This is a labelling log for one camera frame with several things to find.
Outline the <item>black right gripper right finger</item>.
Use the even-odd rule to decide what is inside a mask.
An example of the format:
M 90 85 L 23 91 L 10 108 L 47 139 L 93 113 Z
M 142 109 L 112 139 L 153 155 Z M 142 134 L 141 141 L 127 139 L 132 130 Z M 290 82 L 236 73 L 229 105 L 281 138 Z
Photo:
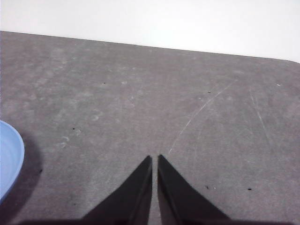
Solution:
M 164 225 L 223 225 L 232 220 L 197 192 L 163 156 L 158 156 L 157 194 Z

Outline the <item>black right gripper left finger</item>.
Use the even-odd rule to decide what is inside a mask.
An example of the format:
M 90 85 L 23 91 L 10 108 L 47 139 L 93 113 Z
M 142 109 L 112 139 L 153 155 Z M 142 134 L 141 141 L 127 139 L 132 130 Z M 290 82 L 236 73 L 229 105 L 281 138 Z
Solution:
M 94 225 L 147 225 L 152 199 L 152 158 L 147 156 L 129 177 L 82 219 Z

